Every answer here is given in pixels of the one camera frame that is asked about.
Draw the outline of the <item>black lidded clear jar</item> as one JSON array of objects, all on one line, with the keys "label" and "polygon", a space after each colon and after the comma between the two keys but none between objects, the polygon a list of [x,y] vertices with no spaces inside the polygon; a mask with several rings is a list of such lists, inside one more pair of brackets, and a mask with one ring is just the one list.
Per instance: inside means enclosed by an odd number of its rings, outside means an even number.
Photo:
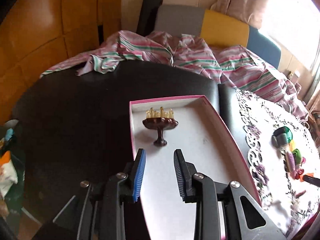
[{"label": "black lidded clear jar", "polygon": [[288,127],[283,126],[273,132],[271,140],[275,148],[285,147],[293,140],[293,133]]}]

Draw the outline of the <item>green flanged plastic spool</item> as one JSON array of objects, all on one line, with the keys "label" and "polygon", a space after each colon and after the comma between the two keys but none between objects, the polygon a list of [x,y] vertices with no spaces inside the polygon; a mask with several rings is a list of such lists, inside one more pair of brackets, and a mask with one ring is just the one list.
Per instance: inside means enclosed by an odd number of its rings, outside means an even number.
[{"label": "green flanged plastic spool", "polygon": [[290,151],[292,152],[293,158],[295,160],[295,164],[301,164],[303,157],[299,149],[290,146]]}]

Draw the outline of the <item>pink-rimmed white box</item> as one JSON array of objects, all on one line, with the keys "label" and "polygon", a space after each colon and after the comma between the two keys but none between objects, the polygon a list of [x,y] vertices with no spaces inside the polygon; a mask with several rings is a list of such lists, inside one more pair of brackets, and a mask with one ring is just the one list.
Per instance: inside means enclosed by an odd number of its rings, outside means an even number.
[{"label": "pink-rimmed white box", "polygon": [[[173,110],[178,126],[163,133],[167,144],[154,145],[155,130],[143,125],[146,111]],[[173,96],[131,101],[132,150],[146,151],[140,191],[146,226],[151,239],[193,239],[195,204],[185,204],[179,194],[174,151],[180,149],[197,171],[220,183],[239,181],[255,199],[258,193],[246,161],[212,104],[203,95]]]}]

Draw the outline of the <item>purple oval soap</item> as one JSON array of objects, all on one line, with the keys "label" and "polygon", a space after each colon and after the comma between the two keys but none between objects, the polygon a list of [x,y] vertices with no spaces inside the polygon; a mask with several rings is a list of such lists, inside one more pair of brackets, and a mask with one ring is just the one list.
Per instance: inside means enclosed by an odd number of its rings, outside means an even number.
[{"label": "purple oval soap", "polygon": [[286,151],[286,163],[290,173],[296,172],[296,167],[300,165],[300,157],[298,154],[293,154],[291,151]]}]

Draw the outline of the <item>white embroidered floral tablecloth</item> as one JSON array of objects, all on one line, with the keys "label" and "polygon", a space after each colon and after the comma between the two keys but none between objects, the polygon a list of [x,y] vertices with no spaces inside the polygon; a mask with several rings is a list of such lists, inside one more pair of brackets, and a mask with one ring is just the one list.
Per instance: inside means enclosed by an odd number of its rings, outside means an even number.
[{"label": "white embroidered floral tablecloth", "polygon": [[319,177],[318,150],[302,122],[278,104],[242,90],[236,91],[236,98],[249,146],[249,171],[262,208],[285,237],[293,239],[317,214],[319,188],[290,176],[285,154],[276,148],[273,133],[281,127],[292,132],[294,147],[305,158],[302,169],[316,178]]}]

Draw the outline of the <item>striped pink green cloth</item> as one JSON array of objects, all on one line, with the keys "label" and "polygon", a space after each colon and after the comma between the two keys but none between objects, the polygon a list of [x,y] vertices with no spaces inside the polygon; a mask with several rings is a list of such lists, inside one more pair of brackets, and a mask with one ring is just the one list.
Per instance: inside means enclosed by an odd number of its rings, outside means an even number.
[{"label": "striped pink green cloth", "polygon": [[298,99],[296,86],[281,72],[247,48],[237,45],[226,49],[210,48],[204,39],[182,34],[171,36],[153,31],[143,37],[127,30],[111,35],[102,45],[60,62],[42,75],[85,66],[77,72],[82,76],[91,71],[112,72],[121,61],[139,60],[189,70],[229,87],[250,91],[282,106],[302,121],[308,111]]}]

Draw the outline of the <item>snack bag on side table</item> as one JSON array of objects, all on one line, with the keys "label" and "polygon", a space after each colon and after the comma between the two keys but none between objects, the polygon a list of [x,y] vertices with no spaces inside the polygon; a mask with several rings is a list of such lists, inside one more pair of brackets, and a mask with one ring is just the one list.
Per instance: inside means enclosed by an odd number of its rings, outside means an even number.
[{"label": "snack bag on side table", "polygon": [[18,183],[18,176],[11,160],[11,152],[7,151],[1,157],[0,192],[4,199],[12,185]]}]

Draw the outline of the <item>black rolled mat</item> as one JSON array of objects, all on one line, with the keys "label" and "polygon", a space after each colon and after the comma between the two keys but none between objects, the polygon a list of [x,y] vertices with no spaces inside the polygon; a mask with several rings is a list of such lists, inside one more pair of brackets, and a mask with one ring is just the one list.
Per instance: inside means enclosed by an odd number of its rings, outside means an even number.
[{"label": "black rolled mat", "polygon": [[157,12],[162,3],[163,0],[143,0],[136,30],[138,35],[148,36],[154,30]]}]

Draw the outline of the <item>grey yellow blue sofa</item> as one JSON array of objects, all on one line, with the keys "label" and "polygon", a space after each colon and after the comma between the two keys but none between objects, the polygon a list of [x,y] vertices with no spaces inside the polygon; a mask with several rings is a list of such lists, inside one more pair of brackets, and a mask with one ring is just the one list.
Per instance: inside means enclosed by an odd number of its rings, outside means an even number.
[{"label": "grey yellow blue sofa", "polygon": [[281,48],[272,38],[240,20],[213,10],[187,5],[161,5],[155,30],[172,36],[198,36],[211,47],[241,45],[275,68],[279,67]]}]

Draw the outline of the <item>brown pedestal with yellow pegs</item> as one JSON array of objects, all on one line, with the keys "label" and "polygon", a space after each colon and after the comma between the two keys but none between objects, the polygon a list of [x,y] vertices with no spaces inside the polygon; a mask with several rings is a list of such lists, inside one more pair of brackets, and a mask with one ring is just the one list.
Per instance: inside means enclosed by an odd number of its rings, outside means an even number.
[{"label": "brown pedestal with yellow pegs", "polygon": [[172,108],[166,111],[164,107],[160,107],[159,111],[151,107],[146,111],[146,118],[142,123],[145,128],[157,131],[157,139],[153,142],[157,147],[167,145],[167,141],[163,137],[163,132],[172,130],[178,126],[178,121],[174,118],[174,111]]}]

